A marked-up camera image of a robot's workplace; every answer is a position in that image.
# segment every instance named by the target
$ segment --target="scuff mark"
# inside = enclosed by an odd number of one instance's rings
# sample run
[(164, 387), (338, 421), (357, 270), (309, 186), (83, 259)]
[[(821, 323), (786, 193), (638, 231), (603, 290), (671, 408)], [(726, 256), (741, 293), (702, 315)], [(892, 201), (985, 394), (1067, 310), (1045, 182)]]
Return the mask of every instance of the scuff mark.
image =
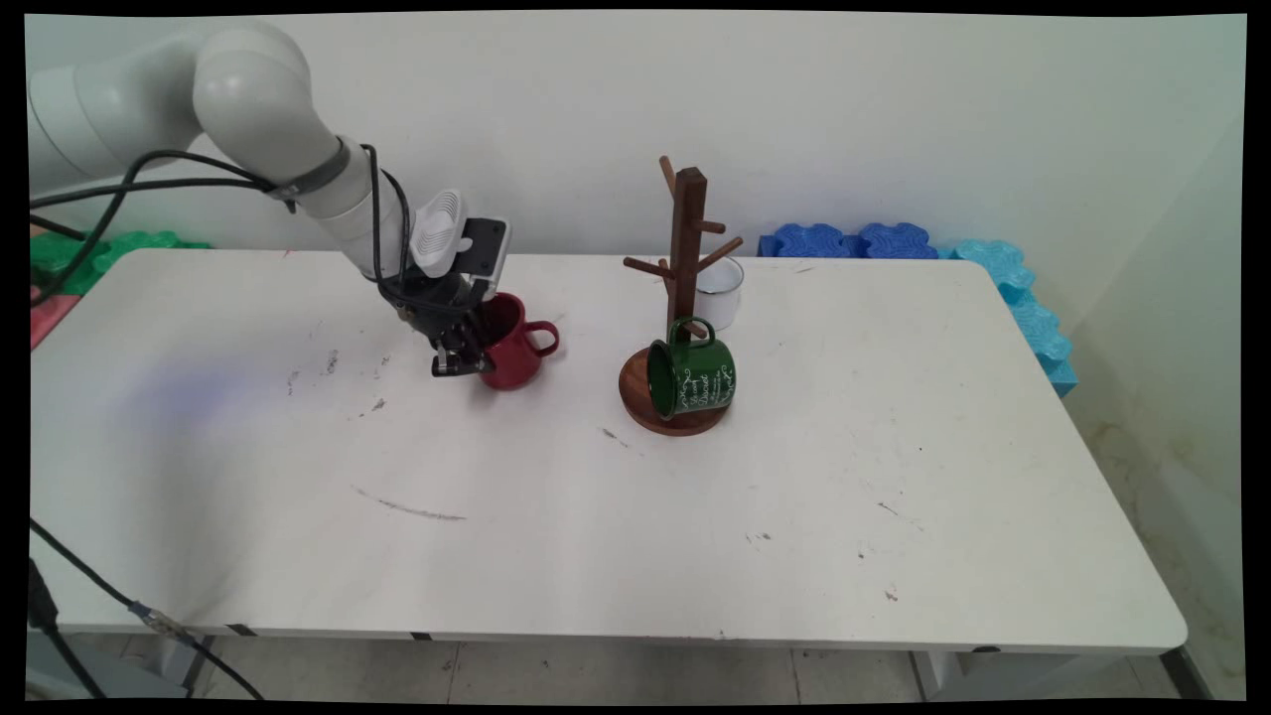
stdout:
[[(878, 503), (878, 507), (882, 507), (883, 509), (886, 509), (886, 511), (891, 512), (892, 514), (896, 514), (897, 517), (900, 517), (900, 514), (897, 514), (895, 509), (892, 509), (891, 507), (887, 507), (887, 505), (886, 505), (886, 504), (883, 504), (882, 502), (880, 502), (880, 503)], [(900, 518), (901, 518), (901, 519), (904, 519), (905, 522), (907, 522), (907, 523), (909, 523), (909, 526), (914, 527), (915, 530), (918, 530), (918, 531), (923, 532), (924, 535), (927, 533), (927, 530), (924, 530), (924, 528), (923, 528), (923, 527), (921, 527), (921, 526), (920, 526), (920, 525), (918, 523), (918, 519), (910, 519), (910, 518), (907, 518), (907, 517), (900, 517)]]
[(618, 436), (615, 436), (614, 433), (606, 431), (605, 428), (600, 428), (600, 432), (605, 433), (605, 437), (608, 437), (609, 439), (616, 441), (618, 444), (620, 444), (620, 446), (623, 446), (625, 448), (630, 448), (629, 444), (627, 444), (625, 442), (618, 439)]
[(437, 519), (438, 522), (464, 522), (468, 519), (468, 517), (454, 517), (451, 514), (437, 514), (435, 512), (425, 512), (423, 509), (411, 509), (409, 507), (402, 507), (400, 504), (389, 502), (386, 499), (380, 499), (377, 497), (366, 494), (365, 491), (357, 489), (353, 485), (350, 485), (350, 489), (365, 497), (366, 499), (379, 502), (380, 504), (388, 507), (389, 509), (397, 509), (398, 512), (405, 512), (407, 514), (414, 514), (416, 517), (423, 517), (425, 519)]

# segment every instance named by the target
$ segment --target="light blue foam block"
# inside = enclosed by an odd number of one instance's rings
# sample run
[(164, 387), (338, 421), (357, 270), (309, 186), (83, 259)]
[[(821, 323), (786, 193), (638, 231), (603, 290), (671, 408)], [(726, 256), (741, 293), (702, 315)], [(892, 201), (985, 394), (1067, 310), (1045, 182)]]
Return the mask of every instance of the light blue foam block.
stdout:
[(1055, 389), (1055, 395), (1064, 398), (1077, 387), (1077, 373), (1073, 367), (1064, 361), (1057, 368), (1046, 375), (1050, 378), (1050, 387)]
[(1008, 305), (1018, 302), (1037, 277), (1024, 267), (1024, 251), (1005, 240), (963, 240), (953, 248), (953, 257), (984, 265)]
[(1059, 315), (1037, 302), (1031, 290), (1026, 290), (1021, 300), (1009, 307), (1041, 370), (1050, 375), (1073, 352), (1071, 340), (1059, 331)]

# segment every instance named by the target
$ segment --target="mug handle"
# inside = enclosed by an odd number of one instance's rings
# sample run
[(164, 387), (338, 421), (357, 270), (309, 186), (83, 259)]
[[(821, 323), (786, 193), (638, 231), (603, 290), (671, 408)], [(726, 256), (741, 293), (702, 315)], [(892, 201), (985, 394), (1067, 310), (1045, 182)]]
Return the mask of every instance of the mug handle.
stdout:
[(693, 323), (693, 321), (702, 323), (703, 325), (707, 326), (707, 340), (705, 342), (699, 342), (697, 344), (691, 344), (690, 343), (689, 348), (691, 349), (691, 348), (695, 348), (695, 347), (708, 347), (708, 345), (713, 344), (714, 343), (714, 325), (712, 325), (710, 323), (705, 321), (704, 319), (702, 319), (702, 317), (699, 317), (697, 315), (685, 315), (683, 317), (676, 317), (675, 320), (672, 320), (671, 321), (671, 326), (666, 328), (666, 342), (669, 344), (675, 344), (675, 342), (676, 342), (675, 340), (675, 333), (679, 331), (680, 325), (683, 325), (684, 323)]
[(547, 330), (552, 333), (552, 337), (555, 338), (555, 340), (547, 347), (534, 348), (534, 353), (538, 354), (539, 357), (547, 357), (548, 354), (555, 352), (557, 347), (561, 347), (561, 333), (557, 331), (555, 325), (553, 325), (548, 320), (534, 320), (533, 323), (525, 323), (525, 331), (534, 331), (534, 330)]

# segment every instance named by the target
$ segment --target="round wooden base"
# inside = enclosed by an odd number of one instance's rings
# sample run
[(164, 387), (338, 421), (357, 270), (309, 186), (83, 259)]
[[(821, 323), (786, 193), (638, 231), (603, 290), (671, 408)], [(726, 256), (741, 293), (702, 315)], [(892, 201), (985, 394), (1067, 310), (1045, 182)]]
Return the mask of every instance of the round wooden base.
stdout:
[(648, 376), (646, 364), (648, 362), (648, 348), (643, 348), (628, 357), (623, 366), (623, 372), (618, 375), (618, 395), (623, 399), (627, 414), (636, 420), (639, 427), (657, 434), (667, 437), (691, 437), (702, 434), (716, 427), (728, 408), (714, 410), (700, 410), (676, 415), (670, 420), (663, 420), (653, 409), (653, 401), (648, 396)]

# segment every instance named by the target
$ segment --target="wooden mug stand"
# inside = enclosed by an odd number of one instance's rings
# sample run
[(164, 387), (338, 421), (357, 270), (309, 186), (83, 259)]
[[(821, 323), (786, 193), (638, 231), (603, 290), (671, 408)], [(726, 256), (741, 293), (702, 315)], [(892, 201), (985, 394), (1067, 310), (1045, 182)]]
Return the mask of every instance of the wooden mug stand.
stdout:
[[(723, 224), (703, 218), (707, 206), (707, 177), (697, 166), (680, 169), (679, 173), (675, 173), (671, 170), (671, 160), (666, 156), (658, 159), (658, 163), (666, 177), (666, 187), (671, 189), (671, 198), (675, 201), (671, 220), (671, 262), (667, 263), (662, 258), (655, 265), (627, 257), (623, 258), (623, 264), (628, 268), (661, 276), (662, 283), (666, 286), (666, 326), (670, 328), (676, 317), (693, 315), (698, 273), (736, 250), (742, 240), (738, 235), (721, 245), (714, 253), (699, 259), (702, 232), (723, 232), (726, 230)], [(697, 323), (681, 325), (676, 337), (688, 339), (689, 333), (700, 338), (707, 337), (707, 331)], [(653, 409), (653, 401), (648, 395), (647, 359), (648, 348), (644, 347), (628, 357), (618, 375), (618, 395), (623, 399), (623, 406), (627, 408), (627, 414), (632, 417), (632, 420), (636, 420), (642, 428), (669, 437), (689, 437), (716, 427), (723, 414), (728, 411), (728, 408), (724, 406), (716, 410), (685, 413), (663, 420)]]

